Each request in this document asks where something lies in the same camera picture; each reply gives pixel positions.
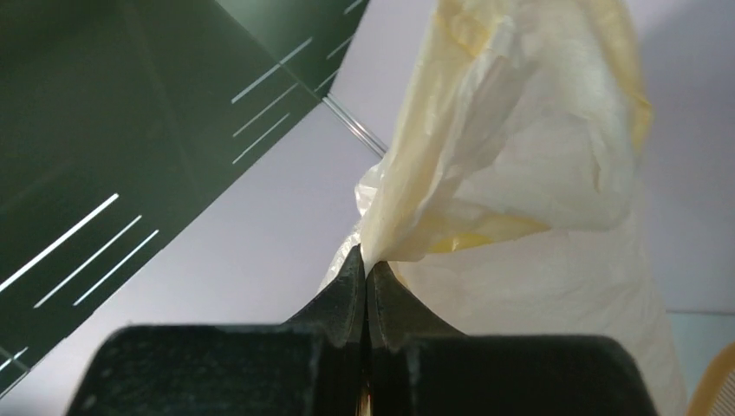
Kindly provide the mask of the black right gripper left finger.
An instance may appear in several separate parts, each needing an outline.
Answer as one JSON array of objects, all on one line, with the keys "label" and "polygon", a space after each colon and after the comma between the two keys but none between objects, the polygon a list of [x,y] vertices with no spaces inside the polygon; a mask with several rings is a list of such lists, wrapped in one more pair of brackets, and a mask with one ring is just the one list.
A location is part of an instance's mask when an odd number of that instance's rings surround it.
[{"label": "black right gripper left finger", "polygon": [[365,272],[358,247],[276,325],[136,325],[98,348],[70,415],[356,415]]}]

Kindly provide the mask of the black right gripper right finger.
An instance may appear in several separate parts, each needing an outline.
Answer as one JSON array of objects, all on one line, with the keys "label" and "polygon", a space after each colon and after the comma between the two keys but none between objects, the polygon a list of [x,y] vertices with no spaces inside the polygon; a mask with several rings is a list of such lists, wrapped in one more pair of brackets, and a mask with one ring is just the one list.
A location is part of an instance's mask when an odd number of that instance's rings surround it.
[{"label": "black right gripper right finger", "polygon": [[377,264],[366,281],[375,415],[653,415],[633,357],[598,335],[467,335]]}]

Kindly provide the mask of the translucent cream trash bag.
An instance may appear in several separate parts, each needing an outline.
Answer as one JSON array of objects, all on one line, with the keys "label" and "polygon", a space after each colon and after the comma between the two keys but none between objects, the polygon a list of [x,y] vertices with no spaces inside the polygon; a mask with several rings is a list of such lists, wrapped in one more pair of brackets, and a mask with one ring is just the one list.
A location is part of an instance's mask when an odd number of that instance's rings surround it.
[{"label": "translucent cream trash bag", "polygon": [[468,334],[606,335],[684,414],[634,211],[651,118],[624,2],[438,2],[324,282],[360,245]]}]

